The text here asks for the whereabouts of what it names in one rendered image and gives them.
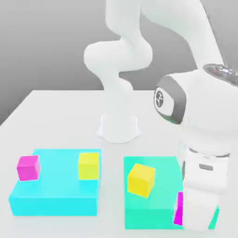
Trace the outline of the small yellow cube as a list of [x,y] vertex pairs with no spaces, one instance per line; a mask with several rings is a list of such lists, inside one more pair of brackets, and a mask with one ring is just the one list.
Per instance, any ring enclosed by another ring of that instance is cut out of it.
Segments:
[[129,193],[148,198],[155,182],[156,169],[142,164],[134,164],[128,174]]
[[99,154],[82,152],[78,160],[79,180],[97,180],[99,178]]

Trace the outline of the small magenta cube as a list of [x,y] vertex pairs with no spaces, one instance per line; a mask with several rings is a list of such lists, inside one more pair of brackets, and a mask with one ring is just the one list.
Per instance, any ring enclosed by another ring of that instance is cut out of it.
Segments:
[[20,181],[38,180],[40,171],[39,155],[20,157],[17,164],[17,172]]
[[173,223],[176,225],[183,225],[183,192],[178,192],[175,207]]

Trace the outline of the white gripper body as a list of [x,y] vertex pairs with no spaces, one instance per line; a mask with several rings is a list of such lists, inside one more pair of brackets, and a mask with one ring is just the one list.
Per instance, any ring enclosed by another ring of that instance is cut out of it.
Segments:
[[183,199],[183,227],[191,231],[208,231],[219,195],[186,186]]

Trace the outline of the large cyan box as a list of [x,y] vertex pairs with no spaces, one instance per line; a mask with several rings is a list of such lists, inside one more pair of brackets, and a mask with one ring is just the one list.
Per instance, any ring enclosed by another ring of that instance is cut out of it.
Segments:
[[18,178],[9,195],[15,216],[96,216],[99,204],[100,178],[79,180],[78,160],[82,152],[99,154],[101,149],[36,149],[39,155],[38,180]]

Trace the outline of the large turquoise box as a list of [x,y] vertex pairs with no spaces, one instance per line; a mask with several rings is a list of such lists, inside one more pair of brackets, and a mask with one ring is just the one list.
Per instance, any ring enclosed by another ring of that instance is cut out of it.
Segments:
[[[128,175],[135,164],[155,169],[154,187],[148,198],[128,192]],[[173,223],[177,193],[182,190],[182,171],[175,156],[125,156],[125,228],[183,229]]]

